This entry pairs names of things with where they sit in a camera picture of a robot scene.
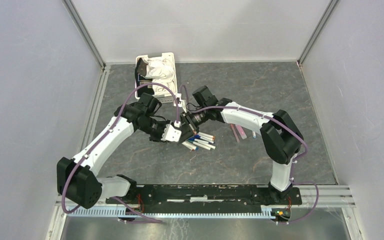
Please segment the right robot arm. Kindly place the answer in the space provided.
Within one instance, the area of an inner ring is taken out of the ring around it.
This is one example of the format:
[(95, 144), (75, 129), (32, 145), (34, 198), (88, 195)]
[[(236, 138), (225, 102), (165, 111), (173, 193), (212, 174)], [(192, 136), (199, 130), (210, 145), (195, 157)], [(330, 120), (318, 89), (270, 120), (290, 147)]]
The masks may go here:
[(293, 162), (308, 151), (308, 145), (298, 127), (284, 110), (277, 112), (258, 111), (242, 106), (228, 98), (217, 99), (207, 86), (193, 92), (197, 103), (195, 110), (186, 110), (180, 115), (181, 141), (193, 135), (203, 136), (199, 126), (211, 120), (229, 125), (238, 125), (259, 134), (267, 155), (272, 159), (272, 176), (269, 181), (269, 199), (282, 204), (289, 198), (293, 185)]

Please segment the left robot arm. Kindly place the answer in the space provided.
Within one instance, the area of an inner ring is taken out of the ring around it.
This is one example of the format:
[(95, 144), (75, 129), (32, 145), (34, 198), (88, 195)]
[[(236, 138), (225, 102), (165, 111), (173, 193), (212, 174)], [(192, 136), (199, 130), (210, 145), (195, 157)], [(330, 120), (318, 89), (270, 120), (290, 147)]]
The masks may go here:
[(155, 142), (163, 141), (168, 120), (154, 119), (162, 103), (150, 94), (120, 106), (107, 127), (81, 152), (72, 158), (62, 157), (56, 165), (57, 192), (89, 209), (100, 199), (119, 197), (125, 204), (137, 198), (136, 182), (124, 175), (98, 178), (102, 166), (117, 147), (140, 130)]

